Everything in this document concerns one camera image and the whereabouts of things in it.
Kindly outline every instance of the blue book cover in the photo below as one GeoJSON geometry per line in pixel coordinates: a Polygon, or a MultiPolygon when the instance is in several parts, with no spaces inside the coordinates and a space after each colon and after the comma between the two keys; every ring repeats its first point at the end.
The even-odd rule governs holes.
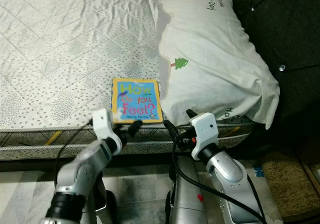
{"type": "Polygon", "coordinates": [[[114,78],[112,81],[112,116],[114,123],[163,121],[158,82],[152,79],[114,78]]]}

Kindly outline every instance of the white patterned mattress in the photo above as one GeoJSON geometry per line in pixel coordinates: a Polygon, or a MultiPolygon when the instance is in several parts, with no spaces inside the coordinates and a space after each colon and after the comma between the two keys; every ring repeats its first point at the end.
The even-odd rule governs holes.
{"type": "MultiPolygon", "coordinates": [[[[113,78],[158,80],[151,8],[159,1],[0,0],[0,159],[53,158],[71,132],[64,132],[56,147],[43,146],[52,131],[78,129],[93,111],[109,108],[113,78]]],[[[252,126],[248,119],[218,126],[229,133],[237,123],[252,126]]],[[[145,129],[159,132],[164,126],[145,129]]],[[[82,137],[80,144],[94,139],[88,131],[82,137]]],[[[155,138],[148,139],[153,151],[145,143],[127,152],[163,151],[155,138]]],[[[157,138],[170,142],[163,131],[157,138]]]]}

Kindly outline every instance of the floor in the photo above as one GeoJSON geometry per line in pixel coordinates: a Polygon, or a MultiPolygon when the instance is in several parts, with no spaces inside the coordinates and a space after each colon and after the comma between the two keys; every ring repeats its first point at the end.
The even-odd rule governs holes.
{"type": "MultiPolygon", "coordinates": [[[[256,177],[253,161],[242,161],[259,195],[268,224],[281,224],[264,177],[256,177]]],[[[210,185],[204,166],[196,163],[200,182],[210,185]]],[[[171,189],[169,165],[106,168],[103,182],[115,194],[120,224],[165,223],[165,199],[171,189]]],[[[0,224],[37,224],[54,194],[53,174],[42,171],[0,172],[0,224]]],[[[218,199],[202,192],[209,224],[223,224],[218,199]]]]}

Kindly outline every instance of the dark upholstered furniture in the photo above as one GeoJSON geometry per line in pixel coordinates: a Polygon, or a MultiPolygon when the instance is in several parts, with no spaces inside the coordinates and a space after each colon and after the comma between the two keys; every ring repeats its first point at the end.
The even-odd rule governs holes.
{"type": "Polygon", "coordinates": [[[233,0],[233,9],[278,80],[280,103],[271,129],[257,125],[231,154],[256,157],[276,146],[318,136],[320,0],[233,0]]]}

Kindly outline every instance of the dark gray fabric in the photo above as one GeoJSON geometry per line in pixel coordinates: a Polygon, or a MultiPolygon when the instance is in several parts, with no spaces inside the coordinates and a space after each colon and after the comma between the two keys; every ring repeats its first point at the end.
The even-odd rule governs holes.
{"type": "Polygon", "coordinates": [[[320,117],[320,0],[232,1],[250,41],[280,85],[272,133],[287,140],[290,135],[316,134],[320,117]],[[284,71],[279,70],[280,65],[285,65],[284,71]]]}

